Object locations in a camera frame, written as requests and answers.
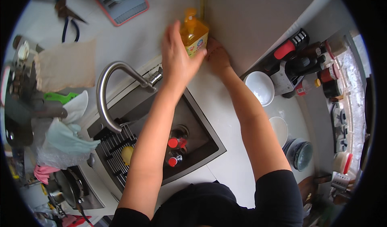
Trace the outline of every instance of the dish soap bottle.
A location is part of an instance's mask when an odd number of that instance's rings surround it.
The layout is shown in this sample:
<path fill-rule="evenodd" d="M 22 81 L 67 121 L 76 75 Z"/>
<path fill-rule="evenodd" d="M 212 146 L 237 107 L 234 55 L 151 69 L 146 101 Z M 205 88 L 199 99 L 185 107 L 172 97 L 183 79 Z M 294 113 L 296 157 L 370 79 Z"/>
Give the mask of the dish soap bottle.
<path fill-rule="evenodd" d="M 193 57 L 199 50 L 206 48 L 208 27 L 195 17 L 196 9 L 185 10 L 184 25 L 180 30 L 181 40 L 187 50 L 188 56 Z"/>

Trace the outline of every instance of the person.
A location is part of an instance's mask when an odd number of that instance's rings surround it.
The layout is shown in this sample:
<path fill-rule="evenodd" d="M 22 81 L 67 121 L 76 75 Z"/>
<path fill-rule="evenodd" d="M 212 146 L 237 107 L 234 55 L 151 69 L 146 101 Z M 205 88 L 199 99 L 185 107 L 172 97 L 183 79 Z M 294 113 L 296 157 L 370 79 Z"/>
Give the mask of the person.
<path fill-rule="evenodd" d="M 165 31 L 162 87 L 138 138 L 110 226 L 302 226 L 300 190 L 259 100 L 234 72 L 220 43 L 209 38 L 208 51 L 189 58 L 179 28 L 176 21 Z M 175 106 L 206 54 L 212 72 L 230 93 L 240 122 L 256 181 L 255 208 L 240 207 L 228 187 L 214 182 L 191 184 L 154 212 Z"/>

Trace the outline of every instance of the kitchen sink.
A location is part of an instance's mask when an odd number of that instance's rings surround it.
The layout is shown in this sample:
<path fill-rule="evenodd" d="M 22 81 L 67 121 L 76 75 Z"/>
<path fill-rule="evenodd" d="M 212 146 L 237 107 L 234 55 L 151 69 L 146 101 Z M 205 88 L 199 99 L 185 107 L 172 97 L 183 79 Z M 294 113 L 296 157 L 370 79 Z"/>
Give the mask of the kitchen sink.
<path fill-rule="evenodd" d="M 124 125 L 120 134 L 111 132 L 101 118 L 87 129 L 90 137 L 101 140 L 96 152 L 121 191 L 125 186 L 129 169 L 129 166 L 122 161 L 121 150 L 129 145 L 135 147 L 156 94 L 157 92 L 148 93 L 138 86 L 109 109 L 110 116 L 115 118 L 117 123 Z M 184 125 L 188 129 L 187 153 L 178 166 L 171 167 L 164 163 L 162 185 L 196 170 L 226 152 L 219 137 L 187 89 L 175 109 L 172 128 L 177 125 Z"/>

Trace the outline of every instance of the white bowl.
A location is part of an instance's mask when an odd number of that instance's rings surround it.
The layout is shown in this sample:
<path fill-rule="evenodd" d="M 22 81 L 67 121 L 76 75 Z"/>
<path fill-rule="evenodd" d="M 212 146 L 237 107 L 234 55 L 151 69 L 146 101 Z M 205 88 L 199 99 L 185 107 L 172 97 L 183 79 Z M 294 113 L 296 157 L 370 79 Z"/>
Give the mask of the white bowl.
<path fill-rule="evenodd" d="M 284 147 L 286 141 L 288 140 L 288 125 L 281 117 L 273 117 L 270 118 L 269 121 L 274 133 L 277 136 L 279 144 L 281 147 Z"/>
<path fill-rule="evenodd" d="M 262 106 L 269 105 L 274 98 L 274 84 L 263 72 L 255 71 L 244 78 L 246 86 L 254 93 Z"/>

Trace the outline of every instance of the yellow bottle label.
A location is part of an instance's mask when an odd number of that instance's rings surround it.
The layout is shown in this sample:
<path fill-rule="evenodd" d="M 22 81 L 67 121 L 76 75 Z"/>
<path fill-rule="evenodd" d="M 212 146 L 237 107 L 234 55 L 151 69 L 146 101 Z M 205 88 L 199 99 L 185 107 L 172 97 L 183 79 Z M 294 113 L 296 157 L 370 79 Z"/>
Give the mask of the yellow bottle label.
<path fill-rule="evenodd" d="M 192 45 L 186 46 L 188 56 L 193 57 L 199 50 L 207 47 L 208 32 L 195 41 Z"/>

